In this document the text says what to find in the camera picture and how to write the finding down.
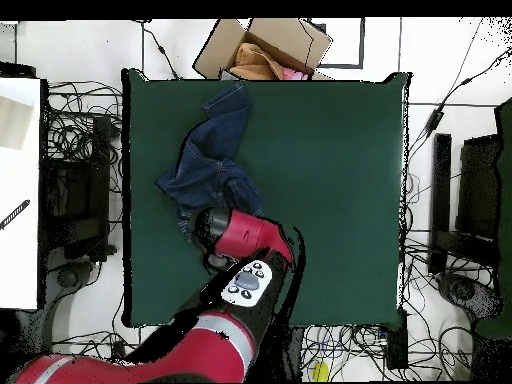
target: silver stripe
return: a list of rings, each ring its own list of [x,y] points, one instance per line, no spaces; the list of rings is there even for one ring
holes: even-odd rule
[[[233,322],[218,315],[202,315],[194,328],[210,330],[216,333],[221,331],[228,336],[229,341],[237,350],[244,364],[244,371],[247,372],[249,363],[253,357],[252,347],[247,335]]]
[[[46,368],[46,371],[39,376],[39,378],[34,382],[34,384],[46,384],[50,377],[53,374],[55,374],[60,367],[67,364],[72,359],[73,357],[69,356],[67,358],[61,358],[58,361],[55,361],[48,368]]]

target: yellow object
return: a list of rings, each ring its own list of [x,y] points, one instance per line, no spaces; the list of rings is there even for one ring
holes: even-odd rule
[[[313,368],[313,381],[326,383],[329,380],[329,367],[325,362],[317,362]]]

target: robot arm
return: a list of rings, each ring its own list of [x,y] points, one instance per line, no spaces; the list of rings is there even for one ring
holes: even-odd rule
[[[131,363],[52,354],[13,376],[17,384],[243,382],[274,314],[292,251],[279,224],[207,209],[193,220],[195,241],[238,260],[196,292],[171,323],[126,357]]]

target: blue denim cloth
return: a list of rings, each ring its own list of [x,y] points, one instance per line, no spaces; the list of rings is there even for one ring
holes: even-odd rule
[[[250,99],[244,86],[230,86],[202,109],[209,119],[189,132],[176,168],[156,181],[176,202],[178,225],[189,241],[188,219],[195,210],[213,206],[263,215],[258,190],[232,160],[249,119]]]

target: pink cloth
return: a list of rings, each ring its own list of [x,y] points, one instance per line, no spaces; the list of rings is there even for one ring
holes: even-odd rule
[[[283,80],[290,80],[290,81],[305,81],[308,79],[308,74],[303,74],[302,72],[296,72],[293,69],[290,68],[283,68]]]

